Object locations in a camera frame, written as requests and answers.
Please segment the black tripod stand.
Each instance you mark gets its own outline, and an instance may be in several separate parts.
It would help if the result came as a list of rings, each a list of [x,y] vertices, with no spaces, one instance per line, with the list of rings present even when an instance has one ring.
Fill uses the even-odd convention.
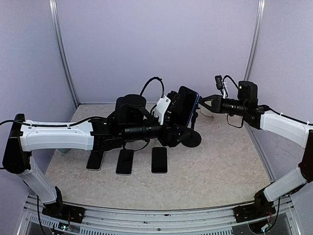
[[[193,116],[191,118],[190,126],[190,128],[193,130],[193,133],[181,142],[184,146],[189,148],[194,148],[201,144],[201,135],[194,130],[197,117],[198,113],[197,111],[194,111]]]

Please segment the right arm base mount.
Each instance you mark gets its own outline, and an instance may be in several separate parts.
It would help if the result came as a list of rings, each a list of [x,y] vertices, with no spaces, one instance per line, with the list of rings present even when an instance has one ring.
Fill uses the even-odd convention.
[[[276,213],[276,209],[273,204],[261,208],[256,206],[255,203],[237,206],[233,209],[233,211],[237,223],[259,219]]]

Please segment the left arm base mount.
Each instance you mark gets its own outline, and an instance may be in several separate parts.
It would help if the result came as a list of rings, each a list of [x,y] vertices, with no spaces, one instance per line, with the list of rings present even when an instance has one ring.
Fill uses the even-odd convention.
[[[68,204],[44,204],[44,208],[42,213],[44,215],[58,218],[60,220],[65,220],[67,222],[74,222],[74,223],[82,223],[85,209],[78,206],[72,206]]]

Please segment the blue phone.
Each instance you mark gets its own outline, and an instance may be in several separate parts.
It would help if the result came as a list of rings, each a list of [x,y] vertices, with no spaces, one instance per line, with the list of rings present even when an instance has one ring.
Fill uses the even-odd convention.
[[[180,95],[179,110],[172,112],[170,121],[172,124],[187,127],[200,96],[196,91],[186,86],[181,86],[178,94]]]

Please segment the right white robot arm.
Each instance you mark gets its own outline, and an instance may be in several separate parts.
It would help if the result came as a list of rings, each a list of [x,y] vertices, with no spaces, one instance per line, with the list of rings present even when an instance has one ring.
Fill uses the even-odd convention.
[[[313,125],[278,113],[268,105],[258,105],[257,92],[253,82],[240,81],[237,99],[221,95],[199,99],[199,104],[213,113],[240,116],[249,126],[282,136],[304,149],[302,161],[294,170],[258,191],[252,204],[234,208],[237,222],[276,213],[275,200],[299,191],[313,180]]]

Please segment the black phone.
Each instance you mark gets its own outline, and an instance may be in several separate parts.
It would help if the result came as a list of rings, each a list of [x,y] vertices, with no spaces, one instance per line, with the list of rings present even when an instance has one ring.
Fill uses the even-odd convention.
[[[151,172],[153,174],[166,174],[167,173],[167,148],[166,147],[153,147]]]
[[[131,175],[134,159],[134,151],[121,149],[119,152],[116,174],[118,175]]]

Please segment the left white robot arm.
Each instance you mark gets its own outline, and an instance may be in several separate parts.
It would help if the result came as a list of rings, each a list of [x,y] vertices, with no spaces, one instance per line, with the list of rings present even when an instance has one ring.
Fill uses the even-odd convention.
[[[43,175],[32,157],[40,149],[81,149],[92,154],[123,147],[127,142],[157,139],[175,147],[191,136],[192,129],[171,121],[173,102],[164,96],[154,114],[146,110],[146,99],[128,94],[117,99],[108,117],[93,116],[78,122],[37,122],[17,114],[7,140],[2,165],[17,174],[39,197],[45,208],[62,218],[68,214],[61,191]]]

